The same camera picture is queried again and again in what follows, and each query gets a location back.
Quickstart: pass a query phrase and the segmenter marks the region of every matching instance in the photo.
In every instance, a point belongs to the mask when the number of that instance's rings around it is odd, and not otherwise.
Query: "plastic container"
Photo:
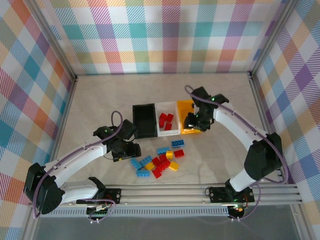
[[[156,117],[155,104],[133,105],[133,124],[137,131],[135,139],[158,137],[158,122]]]
[[[176,101],[167,101],[167,102],[157,102],[154,104],[155,106],[155,117],[156,117],[156,128],[157,128],[157,135],[158,137],[163,136],[173,136],[173,135],[180,135],[180,118],[179,118],[179,112],[177,107]],[[165,131],[165,128],[159,127],[159,117],[161,113],[164,113],[166,115],[172,114],[173,120],[171,122],[172,127],[171,130]]]

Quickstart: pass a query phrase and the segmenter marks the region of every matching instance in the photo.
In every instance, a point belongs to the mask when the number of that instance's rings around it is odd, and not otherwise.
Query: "white floor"
[[[190,99],[184,90],[185,84],[193,88],[204,86],[211,95],[224,94],[240,113],[262,127],[245,73],[80,76],[58,156],[81,145],[98,127],[110,126],[114,110],[132,121],[132,105]],[[135,140],[142,152],[138,160],[148,155],[156,157],[157,148],[170,146],[171,141],[181,138],[185,142],[185,157],[174,160],[180,165],[178,171],[166,169],[158,179],[153,174],[137,177],[129,159],[113,162],[99,157],[69,180],[94,176],[106,185],[224,183],[243,168],[247,155],[245,148],[217,122],[211,130],[200,134]]]

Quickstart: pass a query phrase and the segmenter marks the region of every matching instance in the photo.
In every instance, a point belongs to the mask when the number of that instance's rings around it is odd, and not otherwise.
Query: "plaid wall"
[[[320,239],[320,0],[298,2],[258,79],[291,181]]]
[[[32,163],[50,159],[71,81],[23,0],[0,0],[0,240],[15,240]]]
[[[203,73],[246,72],[281,0],[38,4],[78,74]]]

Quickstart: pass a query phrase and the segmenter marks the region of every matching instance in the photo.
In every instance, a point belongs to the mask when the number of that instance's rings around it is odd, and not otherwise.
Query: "lego brick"
[[[150,171],[149,170],[137,170],[136,175],[138,177],[150,177]]]
[[[165,126],[165,120],[160,118],[159,119],[159,128],[163,128]]]
[[[170,150],[170,147],[167,146],[167,147],[158,148],[156,152],[158,153],[158,155],[161,155],[161,154],[165,154],[169,150]]]
[[[161,164],[161,161],[159,160],[158,157],[155,157],[154,159],[152,159],[152,162],[156,167]]]
[[[173,151],[166,151],[165,156],[167,159],[172,159],[174,157]]]
[[[147,165],[144,166],[145,169],[147,170],[151,170],[155,167],[154,163],[153,162],[149,162]]]
[[[177,171],[179,168],[179,164],[172,161],[172,162],[170,162],[169,168],[172,169],[173,171]]]
[[[165,125],[165,127],[164,127],[164,130],[165,130],[165,131],[169,131],[169,130],[171,130],[171,128],[172,128],[172,124],[171,124],[171,123],[167,123],[167,124]]]
[[[174,115],[172,115],[172,114],[168,114],[168,116],[166,116],[166,121],[168,122],[168,123],[171,123],[172,122],[172,120],[174,119]]]
[[[162,175],[161,171],[159,169],[157,169],[157,168],[155,170],[153,170],[152,173],[153,173],[153,175],[155,176],[156,179],[160,178],[161,175]]]
[[[162,162],[161,165],[157,166],[156,169],[159,169],[159,171],[162,172],[169,166],[170,166],[170,161],[167,159],[166,161]]]
[[[137,169],[137,170],[140,170],[142,169],[143,167],[141,166],[141,164],[137,161],[137,159],[135,158],[132,158],[131,159],[131,164]]]
[[[173,149],[174,149],[174,148],[184,147],[184,146],[185,146],[185,142],[184,142],[182,139],[176,140],[176,141],[172,141],[171,144],[172,144],[172,148],[173,148]]]
[[[165,154],[162,154],[159,156],[160,163],[163,163],[164,161],[168,160]]]
[[[164,113],[161,113],[159,119],[163,119],[165,121],[167,119],[167,115],[165,115]]]
[[[148,163],[152,161],[152,157],[149,155],[140,161],[142,167],[146,166]]]
[[[181,157],[184,157],[185,156],[185,153],[184,153],[184,151],[181,149],[181,150],[178,150],[178,151],[174,151],[173,152],[174,153],[174,156],[176,157],[176,158],[181,158]]]

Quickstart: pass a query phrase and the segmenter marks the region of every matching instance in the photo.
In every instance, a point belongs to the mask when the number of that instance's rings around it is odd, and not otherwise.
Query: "colorful checkered backdrop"
[[[16,240],[28,168],[50,159],[72,83],[23,0],[0,0],[0,240]]]
[[[320,0],[300,0],[258,72],[269,122],[320,239]]]
[[[38,4],[78,74],[203,73],[246,72],[281,0]]]

